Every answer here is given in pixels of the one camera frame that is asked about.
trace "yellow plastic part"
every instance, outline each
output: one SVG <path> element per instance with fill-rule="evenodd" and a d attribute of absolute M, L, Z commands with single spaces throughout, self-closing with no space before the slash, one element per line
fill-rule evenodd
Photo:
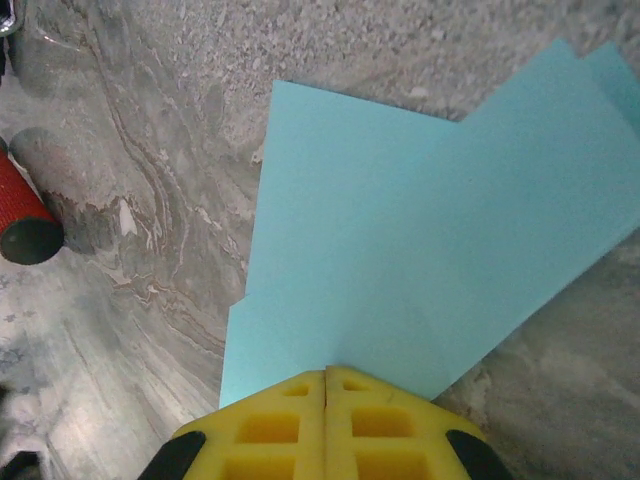
<path fill-rule="evenodd" d="M 180 428 L 207 441 L 184 480 L 323 480 L 324 372 L 306 372 Z"/>
<path fill-rule="evenodd" d="M 470 422 L 345 367 L 306 372 L 191 422 L 184 480 L 469 480 L 446 438 Z"/>
<path fill-rule="evenodd" d="M 325 475 L 330 480 L 468 480 L 449 430 L 484 440 L 467 420 L 344 367 L 326 371 Z"/>

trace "floor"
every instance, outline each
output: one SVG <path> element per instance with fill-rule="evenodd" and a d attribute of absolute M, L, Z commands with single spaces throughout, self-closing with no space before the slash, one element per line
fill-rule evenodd
<path fill-rule="evenodd" d="M 133 479 L 216 408 L 273 79 L 458 120 L 556 36 L 640 74 L 637 0 L 28 0 L 0 134 L 68 238 L 0 261 L 4 458 Z M 638 478 L 639 321 L 637 232 L 437 401 L 518 478 Z"/>

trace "red cylinder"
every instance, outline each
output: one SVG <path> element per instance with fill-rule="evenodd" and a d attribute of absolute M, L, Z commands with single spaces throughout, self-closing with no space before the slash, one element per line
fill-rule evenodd
<path fill-rule="evenodd" d="M 0 148 L 0 254 L 11 262 L 33 265 L 51 258 L 63 243 L 62 225 Z"/>

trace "red textured grip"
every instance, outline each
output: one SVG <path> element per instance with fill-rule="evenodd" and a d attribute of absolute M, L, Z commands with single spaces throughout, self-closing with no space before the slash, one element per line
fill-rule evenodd
<path fill-rule="evenodd" d="M 7 154 L 0 149 L 0 234 L 24 218 L 41 218 L 57 223 Z"/>

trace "black rubber edge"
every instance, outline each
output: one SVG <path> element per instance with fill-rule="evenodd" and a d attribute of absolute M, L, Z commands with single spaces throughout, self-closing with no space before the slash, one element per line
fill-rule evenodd
<path fill-rule="evenodd" d="M 43 218 L 22 218 L 0 233 L 0 254 L 20 265 L 49 260 L 63 244 L 62 225 Z"/>
<path fill-rule="evenodd" d="M 0 469 L 0 480 L 20 478 L 26 470 L 40 469 L 40 459 L 36 452 L 18 452 L 9 463 Z"/>
<path fill-rule="evenodd" d="M 471 480 L 513 480 L 496 452 L 479 438 L 461 430 L 449 430 L 447 440 Z"/>
<path fill-rule="evenodd" d="M 206 441 L 206 435 L 198 431 L 169 440 L 160 447 L 138 480 L 183 480 Z"/>

